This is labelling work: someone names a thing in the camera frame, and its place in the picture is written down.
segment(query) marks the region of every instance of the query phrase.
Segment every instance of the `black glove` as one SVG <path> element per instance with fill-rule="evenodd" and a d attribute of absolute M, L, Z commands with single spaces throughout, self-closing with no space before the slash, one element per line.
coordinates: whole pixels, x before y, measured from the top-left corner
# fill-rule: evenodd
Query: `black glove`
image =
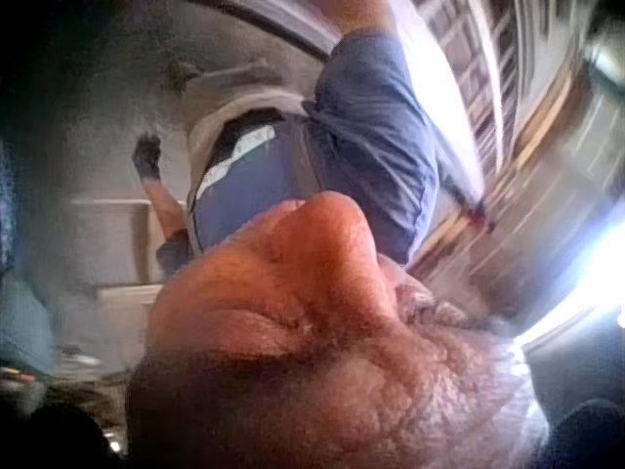
<path fill-rule="evenodd" d="M 160 181 L 159 159 L 160 139 L 158 136 L 155 134 L 141 135 L 133 153 L 133 163 L 142 181 L 145 179 Z"/>

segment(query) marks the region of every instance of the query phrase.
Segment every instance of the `man's nose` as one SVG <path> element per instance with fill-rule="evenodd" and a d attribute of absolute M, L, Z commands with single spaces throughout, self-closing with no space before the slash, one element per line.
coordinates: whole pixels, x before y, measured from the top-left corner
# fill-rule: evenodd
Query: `man's nose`
<path fill-rule="evenodd" d="M 313 197 L 275 227 L 271 245 L 317 325 L 352 335 L 396 318 L 373 236 L 350 198 Z"/>

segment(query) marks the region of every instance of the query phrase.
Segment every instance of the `man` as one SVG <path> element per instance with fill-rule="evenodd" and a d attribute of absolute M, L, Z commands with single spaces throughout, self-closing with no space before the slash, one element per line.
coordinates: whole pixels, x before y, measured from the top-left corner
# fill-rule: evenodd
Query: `man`
<path fill-rule="evenodd" d="M 300 110 L 306 116 L 301 139 L 306 143 L 302 145 L 305 149 L 300 150 L 285 149 L 286 145 L 273 142 L 269 155 L 246 158 L 248 165 L 257 165 L 248 171 L 250 176 L 247 178 L 240 176 L 245 168 L 241 170 L 241 163 L 235 163 L 228 176 L 211 188 L 211 193 L 206 191 L 197 199 L 193 193 L 188 201 L 189 219 L 193 223 L 188 234 L 184 233 L 186 215 L 160 183 L 158 139 L 155 136 L 140 139 L 133 158 L 170 241 L 159 252 L 168 274 L 176 270 L 171 268 L 169 261 L 172 258 L 180 260 L 189 251 L 184 246 L 188 237 L 191 241 L 198 237 L 198 242 L 191 244 L 195 247 L 194 254 L 200 255 L 274 204 L 291 198 L 308 198 L 311 192 L 302 189 L 306 183 L 301 183 L 300 174 L 294 174 L 301 173 L 294 166 L 298 165 L 298 158 L 304 159 L 301 155 L 304 152 L 311 154 L 308 159 L 313 176 L 308 179 L 314 179 L 314 182 L 309 185 L 316 185 L 317 192 L 335 191 L 353 198 L 365 213 L 378 250 L 401 265 L 412 259 L 428 232 L 438 194 L 434 131 L 412 91 L 403 49 L 394 34 L 392 14 L 384 2 L 368 3 L 372 6 L 356 8 L 352 2 L 339 2 L 340 5 L 350 5 L 346 10 L 337 9 L 332 2 L 319 4 L 348 37 L 336 48 L 319 78 L 313 103 L 286 105 L 282 95 L 288 98 L 288 94 L 280 94 L 279 88 L 270 86 L 279 79 L 261 66 L 250 65 L 230 74 L 220 72 L 189 81 L 183 110 L 194 173 L 191 184 L 197 192 L 196 182 L 201 181 L 206 173 L 206 154 L 215 153 L 213 159 L 224 159 L 215 149 L 220 146 L 219 142 L 206 143 L 211 139 L 204 136 L 210 133 L 206 127 L 218 125 L 212 123 L 215 118 L 204 109 L 211 107 L 217 115 L 229 112 L 231 122 L 220 125 L 229 129 L 234 127 L 239 131 L 237 135 L 242 133 L 239 128 L 244 124 L 232 123 L 240 121 L 241 114 L 266 110 L 250 105 L 244 110 L 232 111 L 227 106 L 215 105 L 236 102 L 236 92 L 225 98 L 220 90 L 210 89 L 211 85 L 213 88 L 235 88 L 232 84 L 235 82 L 247 96 L 265 93 L 263 102 L 269 100 L 266 96 L 279 95 L 280 98 L 274 99 L 277 104 L 271 105 L 280 105 L 282 114 L 295 120 Z M 250 101 L 247 96 L 244 95 L 244 99 Z M 277 125 L 276 132 L 280 134 L 280 128 L 285 126 L 286 123 Z M 282 134 L 295 133 L 290 130 L 284 130 Z M 288 138 L 278 135 L 276 140 Z M 272 164 L 277 167 L 268 169 Z M 285 171 L 290 174 L 277 174 Z M 291 180 L 297 178 L 297 185 L 292 184 Z M 289 188 L 281 193 L 266 194 L 267 187 L 279 185 Z M 263 197 L 267 199 L 265 202 L 258 200 Z"/>
<path fill-rule="evenodd" d="M 547 427 L 522 354 L 399 265 L 438 177 L 393 17 L 383 0 L 315 3 L 345 35 L 308 109 L 343 194 L 278 204 L 165 286 L 129 390 L 129 463 L 530 467 Z M 137 154 L 166 236 L 184 238 L 141 157 L 157 151 Z"/>

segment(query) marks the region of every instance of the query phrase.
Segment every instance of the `bright light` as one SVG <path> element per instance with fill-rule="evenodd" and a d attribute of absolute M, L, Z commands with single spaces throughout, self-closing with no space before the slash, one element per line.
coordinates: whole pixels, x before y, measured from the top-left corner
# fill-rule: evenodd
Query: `bright light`
<path fill-rule="evenodd" d="M 607 311 L 625 305 L 625 224 L 613 229 L 593 252 L 588 271 L 577 287 L 544 319 L 517 337 L 519 346 L 530 344 L 575 319 L 590 308 Z M 625 328 L 625 312 L 618 319 Z"/>
<path fill-rule="evenodd" d="M 593 252 L 588 272 L 579 282 L 593 304 L 611 308 L 625 300 L 625 224 L 612 230 Z"/>
<path fill-rule="evenodd" d="M 621 316 L 618 317 L 618 325 L 620 325 L 623 329 L 625 329 L 625 306 L 623 306 L 623 311 Z"/>

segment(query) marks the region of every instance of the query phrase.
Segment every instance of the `nose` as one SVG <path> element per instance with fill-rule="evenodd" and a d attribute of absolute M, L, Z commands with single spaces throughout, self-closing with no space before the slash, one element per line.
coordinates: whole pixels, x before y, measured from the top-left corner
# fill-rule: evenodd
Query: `nose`
<path fill-rule="evenodd" d="M 373 235 L 350 198 L 313 197 L 275 226 L 271 251 L 313 322 L 352 332 L 396 318 Z"/>

